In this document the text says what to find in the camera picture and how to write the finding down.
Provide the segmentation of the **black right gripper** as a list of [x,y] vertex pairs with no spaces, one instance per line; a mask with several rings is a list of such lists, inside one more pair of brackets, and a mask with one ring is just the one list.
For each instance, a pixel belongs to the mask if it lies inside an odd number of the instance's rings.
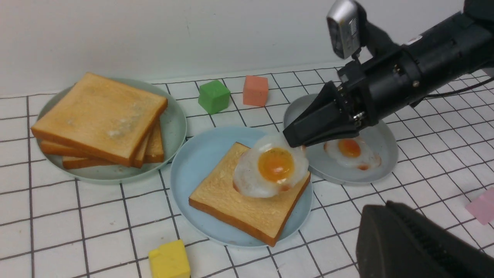
[[340,88],[330,81],[283,134],[290,147],[313,146],[360,135],[363,127],[421,101],[416,43],[392,46],[365,63],[338,70]]

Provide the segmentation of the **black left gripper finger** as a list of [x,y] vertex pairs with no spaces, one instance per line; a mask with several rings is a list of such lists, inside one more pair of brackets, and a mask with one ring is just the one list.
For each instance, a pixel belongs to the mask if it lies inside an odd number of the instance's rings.
[[356,245],[361,278],[492,278],[493,258],[403,203],[365,205]]

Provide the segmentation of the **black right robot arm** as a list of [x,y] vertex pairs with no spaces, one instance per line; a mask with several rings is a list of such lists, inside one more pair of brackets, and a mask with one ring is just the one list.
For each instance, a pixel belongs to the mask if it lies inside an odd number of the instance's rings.
[[462,11],[412,39],[394,43],[367,20],[354,0],[337,0],[327,14],[334,53],[352,58],[283,130],[291,147],[354,138],[405,106],[477,70],[493,68],[493,1],[466,0]]

